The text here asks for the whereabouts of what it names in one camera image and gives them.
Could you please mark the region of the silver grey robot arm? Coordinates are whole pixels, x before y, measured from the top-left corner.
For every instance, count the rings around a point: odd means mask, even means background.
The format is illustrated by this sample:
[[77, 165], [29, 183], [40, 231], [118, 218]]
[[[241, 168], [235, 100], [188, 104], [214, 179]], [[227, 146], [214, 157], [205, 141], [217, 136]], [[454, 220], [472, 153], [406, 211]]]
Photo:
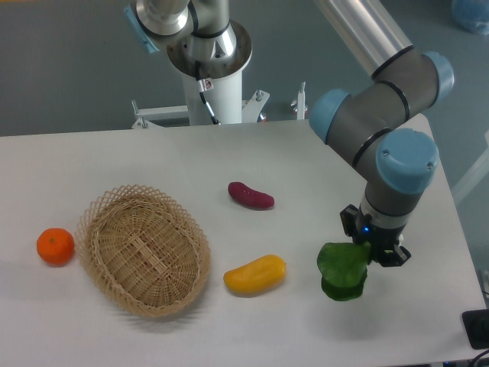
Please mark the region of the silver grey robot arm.
[[[359, 206], [341, 212], [345, 234], [371, 244], [370, 259], [403, 265], [401, 234], [439, 162], [435, 142], [405, 123], [452, 89], [451, 64], [418, 52], [378, 1], [320, 1], [318, 7], [373, 83], [357, 95], [334, 89], [309, 125], [365, 180]], [[257, 100], [241, 101], [252, 45], [226, 1], [135, 1], [125, 16], [147, 52], [165, 50], [180, 73], [192, 125], [256, 122]]]

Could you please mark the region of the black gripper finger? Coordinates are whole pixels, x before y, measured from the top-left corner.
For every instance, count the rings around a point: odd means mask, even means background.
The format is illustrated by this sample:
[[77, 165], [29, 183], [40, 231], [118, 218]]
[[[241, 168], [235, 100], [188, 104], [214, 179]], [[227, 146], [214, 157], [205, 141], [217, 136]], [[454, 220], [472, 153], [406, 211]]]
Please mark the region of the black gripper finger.
[[384, 249], [380, 256], [382, 267], [400, 267], [411, 258], [411, 253], [403, 246]]
[[340, 219], [344, 233], [349, 237], [353, 243], [358, 244], [358, 229], [356, 226], [356, 219], [358, 215], [358, 208], [349, 204], [340, 212]]

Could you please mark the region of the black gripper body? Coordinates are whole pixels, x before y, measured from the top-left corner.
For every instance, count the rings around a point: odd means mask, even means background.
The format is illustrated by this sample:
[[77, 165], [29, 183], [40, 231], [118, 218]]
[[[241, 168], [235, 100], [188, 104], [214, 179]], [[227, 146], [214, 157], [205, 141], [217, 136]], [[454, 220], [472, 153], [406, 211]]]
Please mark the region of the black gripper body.
[[367, 242], [370, 245], [370, 255], [368, 263], [376, 262], [380, 264], [381, 252], [384, 249], [393, 249], [400, 245], [400, 235], [404, 226], [388, 229], [374, 224], [370, 214], [364, 215], [359, 212], [356, 219], [358, 229], [358, 244]]

